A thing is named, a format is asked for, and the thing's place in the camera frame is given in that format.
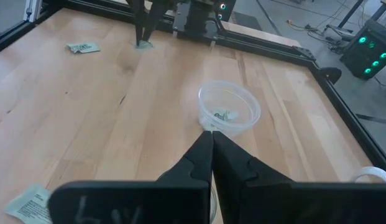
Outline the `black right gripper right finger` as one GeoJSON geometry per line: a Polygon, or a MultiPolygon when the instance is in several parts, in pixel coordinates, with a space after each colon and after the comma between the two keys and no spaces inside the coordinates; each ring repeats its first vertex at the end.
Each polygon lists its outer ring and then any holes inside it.
{"type": "Polygon", "coordinates": [[[295,182],[213,132],[224,224],[386,224],[386,184],[295,182]]]}

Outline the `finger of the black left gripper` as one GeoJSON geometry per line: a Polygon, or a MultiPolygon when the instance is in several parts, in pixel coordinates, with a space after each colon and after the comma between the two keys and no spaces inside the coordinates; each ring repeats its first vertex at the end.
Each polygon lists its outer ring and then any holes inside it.
{"type": "Polygon", "coordinates": [[[148,42],[157,24],[168,9],[168,0],[153,0],[142,40],[148,42]]]}
{"type": "Polygon", "coordinates": [[[134,22],[136,27],[136,46],[140,45],[143,36],[145,5],[144,0],[130,0],[130,6],[134,12],[134,22]]]}

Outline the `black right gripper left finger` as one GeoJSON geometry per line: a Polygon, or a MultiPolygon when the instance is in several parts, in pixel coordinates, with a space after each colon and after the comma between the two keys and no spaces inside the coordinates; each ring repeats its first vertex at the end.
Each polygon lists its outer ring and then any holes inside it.
{"type": "Polygon", "coordinates": [[[157,180],[81,180],[53,191],[53,224],[210,224],[213,135],[204,131],[157,180]]]}

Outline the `clear plastic deli container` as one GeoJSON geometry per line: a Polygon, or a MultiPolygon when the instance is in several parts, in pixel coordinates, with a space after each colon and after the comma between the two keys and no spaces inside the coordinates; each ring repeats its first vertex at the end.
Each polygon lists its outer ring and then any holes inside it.
{"type": "Polygon", "coordinates": [[[198,91],[198,122],[205,131],[220,131],[227,137],[238,136],[260,119],[261,108],[255,96],[244,87],[225,80],[213,80],[198,91]],[[212,114],[215,108],[237,111],[233,121],[222,121],[212,114]]]}

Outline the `black floor mat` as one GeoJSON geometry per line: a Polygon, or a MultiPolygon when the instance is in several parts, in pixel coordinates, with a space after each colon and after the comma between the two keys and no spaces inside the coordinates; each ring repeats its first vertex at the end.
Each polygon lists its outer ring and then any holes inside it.
{"type": "Polygon", "coordinates": [[[234,24],[255,30],[266,31],[268,29],[268,25],[263,20],[258,19],[255,16],[243,14],[240,12],[233,11],[231,14],[231,21],[234,24]]]}

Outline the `black computer tower green lights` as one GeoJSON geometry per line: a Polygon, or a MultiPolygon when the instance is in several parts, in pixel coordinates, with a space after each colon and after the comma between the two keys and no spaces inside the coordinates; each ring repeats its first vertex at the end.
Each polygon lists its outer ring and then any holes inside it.
{"type": "Polygon", "coordinates": [[[349,42],[340,61],[357,78],[374,77],[386,66],[386,27],[369,19],[349,42]]]}

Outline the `silver aluminium extrusion bracket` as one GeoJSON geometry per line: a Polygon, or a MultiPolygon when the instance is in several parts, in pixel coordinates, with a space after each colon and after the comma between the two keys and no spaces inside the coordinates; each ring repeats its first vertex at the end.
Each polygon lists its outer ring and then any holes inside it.
{"type": "Polygon", "coordinates": [[[42,8],[42,0],[25,0],[25,8],[23,20],[27,22],[34,22],[40,16],[42,8]]]}

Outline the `black frame clamp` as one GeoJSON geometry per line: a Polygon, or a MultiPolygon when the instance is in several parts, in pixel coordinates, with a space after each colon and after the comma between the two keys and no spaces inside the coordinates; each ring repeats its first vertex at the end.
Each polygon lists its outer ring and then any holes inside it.
{"type": "Polygon", "coordinates": [[[323,67],[319,69],[319,74],[335,84],[340,79],[342,71],[336,67],[323,67]]]}

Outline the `black aluminium table frame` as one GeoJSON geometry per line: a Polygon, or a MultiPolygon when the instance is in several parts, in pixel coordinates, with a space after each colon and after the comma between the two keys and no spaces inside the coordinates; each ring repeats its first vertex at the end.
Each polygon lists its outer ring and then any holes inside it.
{"type": "MultiPolygon", "coordinates": [[[[45,0],[48,6],[44,7],[43,13],[34,22],[22,21],[0,34],[0,51],[20,39],[23,35],[32,30],[36,25],[42,23],[62,8],[69,8],[76,11],[94,14],[96,16],[114,19],[117,21],[134,23],[134,13],[130,6],[112,2],[110,0],[45,0]]],[[[351,133],[365,152],[373,165],[386,170],[386,155],[372,136],[359,124],[358,117],[352,113],[347,104],[336,92],[329,80],[319,74],[320,67],[316,59],[308,49],[279,44],[272,40],[265,40],[261,37],[237,33],[235,31],[218,31],[216,43],[220,46],[236,49],[252,54],[262,55],[268,58],[293,63],[308,68],[324,93],[329,98],[340,117],[343,119],[351,133]]]]}

